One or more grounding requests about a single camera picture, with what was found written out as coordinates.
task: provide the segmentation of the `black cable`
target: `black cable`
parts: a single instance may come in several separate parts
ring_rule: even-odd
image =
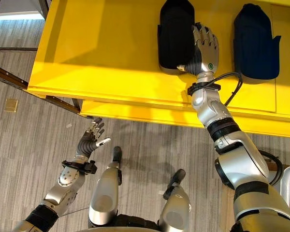
[[[219,81],[219,80],[224,79],[224,78],[229,77],[229,76],[236,76],[238,78],[238,82],[237,82],[237,86],[236,86],[234,92],[232,92],[232,95],[228,98],[228,100],[226,101],[226,103],[224,103],[225,106],[228,106],[229,103],[231,102],[231,100],[234,98],[234,96],[237,94],[237,92],[242,87],[243,79],[242,79],[241,74],[239,74],[237,72],[228,72],[228,73],[225,73],[225,74],[223,74],[223,75],[215,78],[214,80],[211,80],[205,86],[202,86],[202,87],[200,87],[200,88],[198,88],[196,90],[199,90],[199,89],[208,87],[208,86],[212,85],[214,82]]]
[[[259,150],[259,152],[261,153],[261,155],[274,161],[277,165],[276,175],[274,176],[273,180],[270,182],[270,185],[275,185],[278,181],[280,181],[280,179],[282,178],[282,176],[284,174],[284,166],[276,156],[274,156],[266,151],[262,151],[262,150]]]

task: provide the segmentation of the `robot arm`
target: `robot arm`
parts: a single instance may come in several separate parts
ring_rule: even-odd
[[[46,232],[63,215],[69,205],[74,201],[77,191],[85,181],[86,174],[95,174],[97,167],[92,160],[88,162],[91,153],[111,139],[106,138],[98,142],[104,132],[104,123],[97,118],[85,131],[77,146],[76,155],[71,162],[63,161],[63,171],[50,189],[45,198],[31,212],[26,220],[13,230],[14,232]]]
[[[236,224],[231,232],[290,232],[290,208],[269,185],[264,158],[221,103],[220,86],[211,84],[218,67],[217,39],[200,23],[192,29],[196,56],[178,69],[197,76],[188,89],[192,107],[214,141],[219,154],[215,167],[222,182],[235,190]]]

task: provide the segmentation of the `black hand cover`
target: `black hand cover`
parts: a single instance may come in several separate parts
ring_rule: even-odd
[[[270,80],[279,74],[279,41],[272,37],[271,21],[263,10],[246,4],[234,21],[235,70],[243,75]]]
[[[159,65],[167,74],[182,73],[179,64],[187,64],[194,55],[194,8],[188,0],[167,0],[158,25]]]

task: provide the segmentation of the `black joint ring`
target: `black joint ring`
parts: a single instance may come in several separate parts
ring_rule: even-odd
[[[188,88],[188,95],[192,96],[193,93],[202,88],[210,88],[210,89],[217,89],[218,91],[221,90],[221,86],[215,83],[212,83],[209,86],[206,86],[209,82],[200,82],[200,83],[193,83],[192,86]]]

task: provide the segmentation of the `yellow table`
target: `yellow table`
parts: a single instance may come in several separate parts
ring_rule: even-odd
[[[157,24],[165,0],[53,0],[28,91],[85,100],[81,115],[202,127],[186,94],[192,75],[163,74],[158,66]],[[233,21],[245,0],[190,1],[196,21],[219,40],[217,75],[233,67]],[[253,2],[282,35],[280,75],[244,84],[229,110],[244,131],[290,137],[290,8]],[[226,101],[236,79],[224,79]]]

